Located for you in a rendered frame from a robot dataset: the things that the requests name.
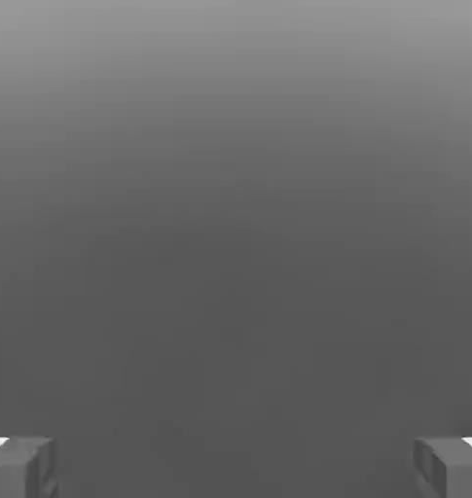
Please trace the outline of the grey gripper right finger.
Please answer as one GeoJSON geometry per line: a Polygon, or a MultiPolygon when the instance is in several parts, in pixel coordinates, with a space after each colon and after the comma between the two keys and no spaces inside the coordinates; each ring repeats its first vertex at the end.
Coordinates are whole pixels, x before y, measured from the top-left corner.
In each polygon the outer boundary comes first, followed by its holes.
{"type": "Polygon", "coordinates": [[[472,498],[472,437],[417,438],[412,460],[421,498],[472,498]]]}

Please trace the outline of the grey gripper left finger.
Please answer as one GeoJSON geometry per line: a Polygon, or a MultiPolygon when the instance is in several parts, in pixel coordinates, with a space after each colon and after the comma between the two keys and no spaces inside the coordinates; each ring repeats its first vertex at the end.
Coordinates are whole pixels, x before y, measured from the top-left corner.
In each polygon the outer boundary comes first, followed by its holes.
{"type": "Polygon", "coordinates": [[[59,498],[54,439],[0,437],[0,498],[59,498]]]}

